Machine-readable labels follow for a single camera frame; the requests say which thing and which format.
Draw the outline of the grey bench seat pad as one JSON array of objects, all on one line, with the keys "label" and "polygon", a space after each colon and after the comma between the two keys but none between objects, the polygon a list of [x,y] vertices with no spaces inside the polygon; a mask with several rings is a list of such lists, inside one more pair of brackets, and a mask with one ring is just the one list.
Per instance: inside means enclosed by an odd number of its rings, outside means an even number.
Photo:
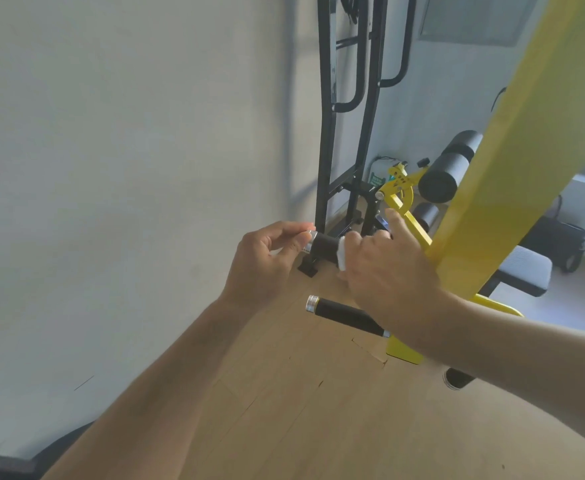
[{"label": "grey bench seat pad", "polygon": [[548,257],[516,246],[480,291],[485,296],[490,296],[500,283],[504,283],[538,298],[548,290],[552,267],[552,261]]}]

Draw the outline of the yellow bench frame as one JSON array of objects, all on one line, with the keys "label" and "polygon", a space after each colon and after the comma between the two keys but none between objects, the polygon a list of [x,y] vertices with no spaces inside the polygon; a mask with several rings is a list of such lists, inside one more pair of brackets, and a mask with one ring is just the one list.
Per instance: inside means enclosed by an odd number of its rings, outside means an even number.
[{"label": "yellow bench frame", "polygon": [[[416,220],[416,213],[411,212],[415,192],[413,187],[416,186],[429,168],[429,163],[419,171],[407,174],[404,163],[398,163],[391,166],[388,170],[390,179],[376,191],[376,199],[384,201],[389,208],[394,209],[403,218],[410,233],[419,242],[420,247],[429,256],[429,248],[432,244],[432,238],[427,233],[424,225]],[[407,345],[402,343],[394,336],[390,336],[386,345],[386,354],[409,362],[415,365],[421,364],[424,357]]]}]

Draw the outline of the person's right hand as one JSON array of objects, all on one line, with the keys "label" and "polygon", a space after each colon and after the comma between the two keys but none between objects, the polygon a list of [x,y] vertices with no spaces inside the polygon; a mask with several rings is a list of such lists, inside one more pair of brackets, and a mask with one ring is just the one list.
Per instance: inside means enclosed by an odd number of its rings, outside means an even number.
[{"label": "person's right hand", "polygon": [[359,246],[344,272],[355,302],[412,348],[428,343],[433,326],[454,301],[419,242],[394,209],[386,209],[391,240]]}]

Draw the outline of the yellow steel beam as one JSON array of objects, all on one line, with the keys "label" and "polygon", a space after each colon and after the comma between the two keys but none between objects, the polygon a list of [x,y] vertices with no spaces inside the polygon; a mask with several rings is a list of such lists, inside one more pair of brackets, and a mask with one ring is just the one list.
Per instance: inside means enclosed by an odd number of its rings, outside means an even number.
[{"label": "yellow steel beam", "polygon": [[585,166],[585,0],[549,0],[427,255],[469,299]]}]

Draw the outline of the black tube end cap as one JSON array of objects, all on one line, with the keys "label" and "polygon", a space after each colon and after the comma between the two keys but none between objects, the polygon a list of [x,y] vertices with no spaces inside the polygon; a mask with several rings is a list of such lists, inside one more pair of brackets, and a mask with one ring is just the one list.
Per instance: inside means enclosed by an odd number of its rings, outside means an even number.
[{"label": "black tube end cap", "polygon": [[475,377],[453,368],[448,368],[443,373],[443,382],[451,390],[461,390],[474,380]]}]

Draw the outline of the person's left hand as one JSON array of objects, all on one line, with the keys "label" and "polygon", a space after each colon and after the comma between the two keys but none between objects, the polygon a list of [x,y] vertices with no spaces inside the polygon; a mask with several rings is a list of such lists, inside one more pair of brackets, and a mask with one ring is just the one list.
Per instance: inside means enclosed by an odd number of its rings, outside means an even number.
[{"label": "person's left hand", "polygon": [[283,290],[297,256],[311,236],[265,243],[265,227],[243,236],[235,252],[220,301],[256,314]]}]

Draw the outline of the white cloth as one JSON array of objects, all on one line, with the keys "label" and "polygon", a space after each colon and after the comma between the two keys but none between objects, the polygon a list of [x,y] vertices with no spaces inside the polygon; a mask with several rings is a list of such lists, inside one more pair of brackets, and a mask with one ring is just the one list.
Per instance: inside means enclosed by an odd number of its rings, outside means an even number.
[{"label": "white cloth", "polygon": [[352,256],[357,252],[361,241],[362,236],[356,231],[350,231],[338,238],[336,257],[337,266],[340,272],[346,271],[346,266],[352,261]]}]

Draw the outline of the small black foam roller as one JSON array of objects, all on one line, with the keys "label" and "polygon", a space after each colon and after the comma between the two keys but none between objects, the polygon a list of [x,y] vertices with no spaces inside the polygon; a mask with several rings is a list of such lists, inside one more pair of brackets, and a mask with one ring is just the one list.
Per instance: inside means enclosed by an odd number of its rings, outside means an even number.
[{"label": "small black foam roller", "polygon": [[440,209],[437,205],[430,203],[428,201],[422,201],[417,206],[414,207],[411,211],[413,217],[415,218],[417,224],[423,228],[425,233],[430,233],[435,224],[438,215],[440,213]]}]

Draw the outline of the black steel rack frame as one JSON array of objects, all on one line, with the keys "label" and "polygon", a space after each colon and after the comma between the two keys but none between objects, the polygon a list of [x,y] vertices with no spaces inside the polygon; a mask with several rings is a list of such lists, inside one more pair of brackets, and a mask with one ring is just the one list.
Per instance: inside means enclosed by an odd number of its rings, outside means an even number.
[{"label": "black steel rack frame", "polygon": [[[367,203],[361,222],[362,233],[368,234],[385,227],[384,219],[378,217],[379,204],[382,201],[376,199],[376,191],[381,186],[373,187],[364,182],[363,174],[380,92],[384,88],[398,85],[408,71],[417,0],[408,0],[400,69],[390,79],[382,76],[388,0],[373,0],[372,3],[369,0],[353,0],[353,3],[352,8],[357,15],[357,34],[338,40],[338,0],[317,0],[322,116],[315,227],[316,231],[333,237],[345,235],[357,223],[355,214],[359,198]],[[356,47],[354,94],[350,101],[339,102],[337,51],[351,46]],[[352,112],[362,101],[365,101],[365,108],[355,163],[336,179],[332,179],[337,116]],[[316,266],[320,260],[322,259],[305,254],[298,268],[302,273],[313,277],[318,271]]]}]

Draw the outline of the person's right forearm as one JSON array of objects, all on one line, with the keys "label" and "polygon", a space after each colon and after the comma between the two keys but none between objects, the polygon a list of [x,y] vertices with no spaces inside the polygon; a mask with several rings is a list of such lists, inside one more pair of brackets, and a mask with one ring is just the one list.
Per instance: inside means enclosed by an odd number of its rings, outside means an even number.
[{"label": "person's right forearm", "polygon": [[506,314],[436,290],[416,302],[419,352],[545,411],[585,438],[585,331]]}]

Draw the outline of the person's left forearm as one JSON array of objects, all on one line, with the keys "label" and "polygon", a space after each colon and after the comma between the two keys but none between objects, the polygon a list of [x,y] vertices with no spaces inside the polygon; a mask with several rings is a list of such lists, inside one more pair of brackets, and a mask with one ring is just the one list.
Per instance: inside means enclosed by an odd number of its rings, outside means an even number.
[{"label": "person's left forearm", "polygon": [[41,480],[177,480],[223,359],[257,311],[216,299]]}]

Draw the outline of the grey wall panel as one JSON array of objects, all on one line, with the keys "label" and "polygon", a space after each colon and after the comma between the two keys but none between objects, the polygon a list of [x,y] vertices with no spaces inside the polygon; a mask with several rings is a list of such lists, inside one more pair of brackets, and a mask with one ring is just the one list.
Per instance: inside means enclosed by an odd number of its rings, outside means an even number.
[{"label": "grey wall panel", "polygon": [[419,39],[513,47],[538,0],[427,0]]}]

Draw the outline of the large black foam roller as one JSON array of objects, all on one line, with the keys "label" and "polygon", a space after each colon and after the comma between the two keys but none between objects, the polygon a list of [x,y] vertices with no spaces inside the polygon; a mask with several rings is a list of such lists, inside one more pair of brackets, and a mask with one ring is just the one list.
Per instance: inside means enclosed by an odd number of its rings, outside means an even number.
[{"label": "large black foam roller", "polygon": [[441,155],[428,167],[418,183],[421,197],[431,203],[451,201],[483,139],[476,130],[455,135]]}]

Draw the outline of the black bag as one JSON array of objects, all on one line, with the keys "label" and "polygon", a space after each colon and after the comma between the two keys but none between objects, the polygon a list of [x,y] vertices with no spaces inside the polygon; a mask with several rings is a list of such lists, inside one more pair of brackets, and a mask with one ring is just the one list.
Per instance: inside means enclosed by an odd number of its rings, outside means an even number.
[{"label": "black bag", "polygon": [[560,194],[554,213],[540,217],[519,245],[548,257],[563,273],[574,273],[585,254],[585,229],[559,219],[562,205]]}]

